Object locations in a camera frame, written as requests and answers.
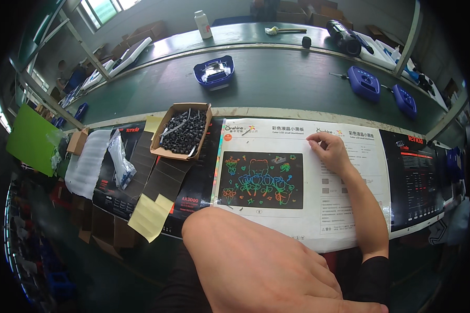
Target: person's left hand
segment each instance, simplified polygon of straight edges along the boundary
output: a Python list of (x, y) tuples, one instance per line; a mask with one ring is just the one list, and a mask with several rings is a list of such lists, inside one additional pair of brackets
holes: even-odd
[(343, 300), (322, 256), (237, 214), (204, 208), (182, 234), (213, 312), (382, 312)]

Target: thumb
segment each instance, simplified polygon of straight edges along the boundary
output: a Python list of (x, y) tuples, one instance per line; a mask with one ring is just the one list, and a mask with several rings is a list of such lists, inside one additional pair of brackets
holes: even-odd
[(310, 147), (312, 148), (313, 152), (320, 158), (322, 159), (323, 157), (325, 157), (325, 150), (324, 148), (322, 148), (318, 142), (314, 141), (314, 140), (308, 140), (308, 144), (310, 145)]
[(375, 302), (305, 297), (303, 312), (317, 312), (317, 308), (320, 308), (321, 313), (389, 313), (386, 305)]

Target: colorful drawing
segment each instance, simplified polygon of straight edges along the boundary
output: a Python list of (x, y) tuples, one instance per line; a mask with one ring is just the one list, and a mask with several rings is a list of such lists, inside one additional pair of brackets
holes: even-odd
[(280, 169), (281, 169), (281, 173), (282, 172), (289, 172), (289, 170), (291, 169), (291, 166), (289, 165), (289, 163), (284, 163), (280, 166)]
[[(232, 206), (260, 208), (303, 208), (303, 155), (262, 152), (223, 154), (218, 197), (226, 197)], [(247, 202), (244, 194), (249, 195)]]
[(235, 175), (235, 172), (237, 172), (237, 163), (240, 161), (240, 159), (233, 159), (232, 156), (230, 156), (230, 159), (225, 160), (226, 166), (228, 166), (228, 172), (230, 175)]
[(233, 197), (237, 194), (236, 191), (233, 191), (233, 188), (225, 188), (223, 189), (223, 196), (226, 197), (226, 202), (228, 205), (232, 203)]

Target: window frame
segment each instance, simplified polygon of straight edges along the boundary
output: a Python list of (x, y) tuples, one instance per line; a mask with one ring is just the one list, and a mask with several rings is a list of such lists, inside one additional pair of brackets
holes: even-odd
[[(87, 7), (91, 10), (92, 15), (94, 16), (96, 21), (99, 23), (99, 27), (97, 27), (97, 25), (95, 25), (94, 22), (92, 21), (92, 19), (89, 16), (86, 8), (82, 5), (82, 1), (85, 1), (85, 3), (87, 4)], [(79, 5), (78, 5), (80, 7), (79, 13), (84, 15), (83, 16), (83, 17), (85, 17), (84, 22), (86, 22), (86, 24), (88, 24), (87, 26), (89, 26), (89, 28), (93, 29), (93, 32), (97, 32), (98, 30), (100, 30), (104, 25), (106, 25), (108, 22), (110, 22), (112, 19), (114, 19), (115, 16), (117, 16), (119, 13), (121, 13), (123, 11), (126, 11), (127, 9), (130, 9), (130, 8), (134, 7), (136, 4), (141, 2), (141, 0), (139, 0), (137, 3), (134, 3), (134, 5), (132, 5), (131, 7), (127, 8), (127, 9), (124, 9), (122, 4), (120, 3), (120, 0), (108, 0), (108, 1), (112, 4), (112, 6), (115, 9), (116, 13), (109, 20), (107, 20), (105, 23), (101, 22), (101, 19), (96, 14), (96, 11), (94, 11), (94, 8), (90, 4), (89, 0), (80, 0), (80, 2), (79, 2)]]

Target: blue tray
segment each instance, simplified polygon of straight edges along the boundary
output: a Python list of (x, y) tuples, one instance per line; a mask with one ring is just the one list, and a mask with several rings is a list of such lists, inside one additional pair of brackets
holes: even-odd
[[(230, 68), (230, 74), (226, 74), (225, 72), (217, 73), (215, 75), (209, 76), (209, 80), (207, 82), (202, 81), (202, 75), (204, 74), (205, 68), (209, 66), (211, 63), (225, 63), (228, 68)], [(221, 89), (228, 87), (230, 81), (233, 79), (233, 72), (235, 71), (235, 67), (233, 66), (233, 59), (231, 56), (224, 56), (217, 59), (211, 59), (205, 63), (197, 64), (193, 68), (193, 72), (195, 73), (195, 78), (197, 79), (198, 83), (202, 85), (202, 87), (206, 88), (209, 91)]]

